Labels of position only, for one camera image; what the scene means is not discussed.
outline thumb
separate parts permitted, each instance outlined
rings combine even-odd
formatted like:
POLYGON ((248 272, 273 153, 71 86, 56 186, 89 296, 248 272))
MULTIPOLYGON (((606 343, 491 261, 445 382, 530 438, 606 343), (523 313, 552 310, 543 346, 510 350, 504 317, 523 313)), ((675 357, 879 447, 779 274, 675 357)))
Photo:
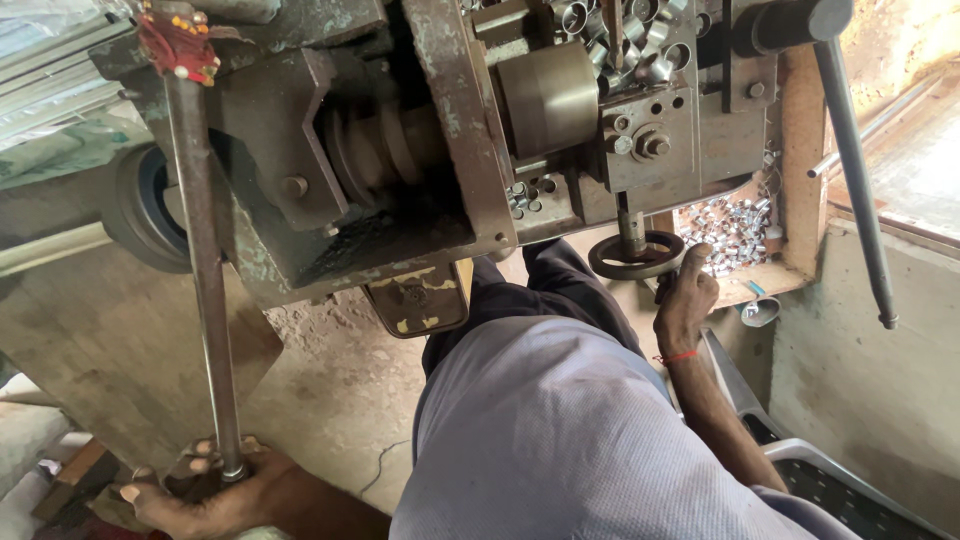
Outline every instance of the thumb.
POLYGON ((120 488, 120 496, 133 504, 136 519, 174 538, 189 538, 203 521, 197 507, 188 505, 152 483, 131 483, 120 488))
POLYGON ((695 284, 697 282, 697 276, 699 276, 704 269, 707 256, 712 252, 713 246, 703 243, 686 250, 684 262, 680 266, 680 282, 695 284))

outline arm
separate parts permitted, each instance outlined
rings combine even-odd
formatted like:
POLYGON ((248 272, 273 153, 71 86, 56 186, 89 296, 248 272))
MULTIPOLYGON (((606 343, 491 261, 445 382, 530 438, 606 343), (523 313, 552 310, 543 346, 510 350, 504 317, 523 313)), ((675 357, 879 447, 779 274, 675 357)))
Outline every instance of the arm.
POLYGON ((784 493, 786 485, 773 463, 747 432, 697 356, 669 361, 697 348, 699 329, 716 303, 719 285, 701 271, 710 247, 696 245, 686 253, 680 277, 667 291, 654 321, 674 390, 686 424, 707 444, 740 483, 762 485, 784 493))
POLYGON ((252 476, 212 497, 198 497, 209 480, 219 483, 219 472, 211 469, 217 456, 209 441, 192 445, 166 481, 186 492, 184 499, 161 487, 150 468, 134 473, 133 483, 120 495, 133 504, 137 520, 174 540, 232 537, 266 526, 294 538, 387 538, 390 516, 307 473, 287 455, 255 440, 253 445, 247 454, 252 476))

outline light blue shirt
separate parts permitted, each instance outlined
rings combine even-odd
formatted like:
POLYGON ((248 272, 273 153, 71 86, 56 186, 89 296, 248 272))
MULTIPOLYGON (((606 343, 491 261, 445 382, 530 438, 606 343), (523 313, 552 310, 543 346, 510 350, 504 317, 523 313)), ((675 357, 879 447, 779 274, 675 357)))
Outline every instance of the light blue shirt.
POLYGON ((643 358, 573 319, 467 334, 427 382, 414 442, 391 538, 856 538, 737 482, 643 358))

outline concrete floor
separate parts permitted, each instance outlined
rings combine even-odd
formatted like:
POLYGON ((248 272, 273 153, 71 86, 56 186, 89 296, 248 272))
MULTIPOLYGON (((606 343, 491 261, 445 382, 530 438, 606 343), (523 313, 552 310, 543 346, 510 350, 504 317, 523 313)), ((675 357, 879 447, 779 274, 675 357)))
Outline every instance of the concrete floor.
MULTIPOLYGON (((586 256, 607 227, 567 238, 586 256)), ((520 253, 500 263, 526 284, 520 253)), ((606 282, 632 321, 640 347, 657 355, 653 294, 642 283, 606 282)), ((393 512, 412 470, 410 435, 423 388, 424 338, 386 333, 359 290, 323 305, 268 312, 286 350, 241 409, 245 430, 284 450, 312 473, 393 512)), ((721 342, 763 403, 769 400, 773 325, 749 329, 733 309, 709 317, 721 342)))

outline cement wall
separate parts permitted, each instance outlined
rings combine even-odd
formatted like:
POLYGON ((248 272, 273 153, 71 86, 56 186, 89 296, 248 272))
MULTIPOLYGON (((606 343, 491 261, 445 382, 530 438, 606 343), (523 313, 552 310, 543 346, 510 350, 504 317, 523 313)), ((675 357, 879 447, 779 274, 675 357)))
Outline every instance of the cement wall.
POLYGON ((883 241, 900 327, 877 321, 856 229, 832 220, 822 281, 780 298, 770 413, 960 535, 960 261, 883 241))

